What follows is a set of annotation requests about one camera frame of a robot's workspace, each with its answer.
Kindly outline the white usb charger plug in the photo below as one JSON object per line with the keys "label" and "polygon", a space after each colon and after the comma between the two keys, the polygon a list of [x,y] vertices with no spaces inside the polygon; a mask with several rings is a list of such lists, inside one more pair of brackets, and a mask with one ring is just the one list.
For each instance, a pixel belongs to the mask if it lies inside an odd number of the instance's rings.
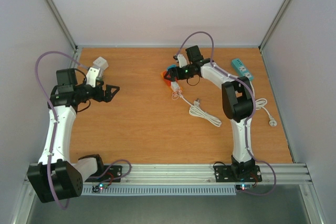
{"label": "white usb charger plug", "polygon": [[179,86],[179,84],[176,81],[172,81],[170,83],[170,88],[172,89],[173,92],[179,92],[181,87]]}

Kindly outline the white cube adapter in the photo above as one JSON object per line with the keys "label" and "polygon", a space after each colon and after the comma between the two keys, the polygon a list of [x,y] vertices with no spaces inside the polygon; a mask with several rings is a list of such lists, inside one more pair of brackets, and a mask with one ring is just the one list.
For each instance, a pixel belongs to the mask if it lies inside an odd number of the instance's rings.
{"label": "white cube adapter", "polygon": [[105,71],[108,68],[108,62],[102,58],[102,57],[98,57],[94,62],[93,62],[93,66],[97,69],[101,69],[102,71]]}

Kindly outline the teal power strip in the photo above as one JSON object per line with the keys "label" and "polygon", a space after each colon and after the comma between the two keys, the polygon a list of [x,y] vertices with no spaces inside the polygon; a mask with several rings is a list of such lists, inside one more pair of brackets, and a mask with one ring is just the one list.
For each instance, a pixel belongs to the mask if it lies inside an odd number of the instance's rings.
{"label": "teal power strip", "polygon": [[251,74],[251,72],[247,69],[247,67],[239,58],[233,59],[231,61],[231,66],[240,77],[247,77],[249,81],[253,81],[254,76]]}

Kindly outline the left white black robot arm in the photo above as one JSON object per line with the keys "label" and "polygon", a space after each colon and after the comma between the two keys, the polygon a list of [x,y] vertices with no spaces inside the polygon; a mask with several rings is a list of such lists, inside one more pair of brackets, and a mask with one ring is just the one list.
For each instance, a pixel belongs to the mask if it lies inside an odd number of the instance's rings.
{"label": "left white black robot arm", "polygon": [[77,163],[70,163],[71,132],[79,104],[91,100],[108,103],[120,88],[104,84],[103,67],[90,67],[81,84],[77,82],[76,72],[76,68],[56,72],[57,85],[49,96],[45,147],[37,165],[28,168],[28,180],[42,203],[79,197],[89,177],[100,181],[106,174],[98,154],[86,155]]}

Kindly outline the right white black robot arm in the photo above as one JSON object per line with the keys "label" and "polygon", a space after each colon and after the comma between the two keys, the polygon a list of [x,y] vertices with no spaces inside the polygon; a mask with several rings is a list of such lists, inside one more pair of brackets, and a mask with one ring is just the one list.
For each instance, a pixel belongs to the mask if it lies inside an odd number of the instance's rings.
{"label": "right white black robot arm", "polygon": [[251,149],[251,118],[255,113],[255,98],[247,77],[237,77],[219,67],[211,58],[205,59],[198,46],[186,49],[187,56],[176,54],[177,66],[168,67],[164,79],[170,82],[202,77],[222,91],[224,114],[230,119],[233,130],[231,171],[236,180],[243,180],[255,168]]}

